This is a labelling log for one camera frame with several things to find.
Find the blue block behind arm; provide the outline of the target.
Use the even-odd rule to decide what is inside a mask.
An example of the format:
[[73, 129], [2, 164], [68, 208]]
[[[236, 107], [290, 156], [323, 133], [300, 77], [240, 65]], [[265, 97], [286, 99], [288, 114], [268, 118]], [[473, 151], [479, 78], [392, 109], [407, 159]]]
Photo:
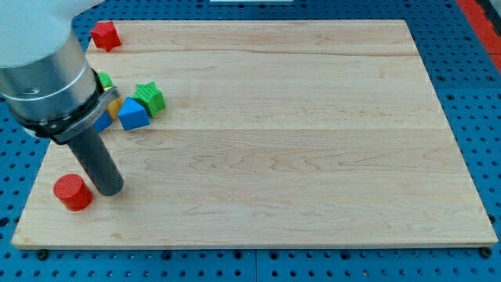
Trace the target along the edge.
[[98, 133], [101, 133], [102, 131], [110, 127], [112, 123], [113, 120], [111, 119], [110, 115], [106, 111], [104, 111], [94, 122], [93, 127]]

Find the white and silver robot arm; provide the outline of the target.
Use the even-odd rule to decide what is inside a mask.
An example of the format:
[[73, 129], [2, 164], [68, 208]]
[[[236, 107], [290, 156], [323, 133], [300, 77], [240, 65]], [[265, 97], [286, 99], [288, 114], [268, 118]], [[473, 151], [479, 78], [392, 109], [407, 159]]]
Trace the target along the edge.
[[68, 143], [119, 96], [103, 88], [71, 25], [99, 3], [1, 0], [1, 94], [38, 137]]

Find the green block behind arm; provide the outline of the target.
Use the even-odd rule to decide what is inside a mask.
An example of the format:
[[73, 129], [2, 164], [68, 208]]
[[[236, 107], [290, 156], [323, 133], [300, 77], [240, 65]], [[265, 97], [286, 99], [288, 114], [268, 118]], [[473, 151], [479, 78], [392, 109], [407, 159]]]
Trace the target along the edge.
[[112, 78], [111, 78], [111, 76], [108, 73], [99, 72], [98, 73], [98, 78], [99, 78], [99, 82], [101, 83], [101, 86], [104, 89], [114, 86], [114, 84], [112, 82]]

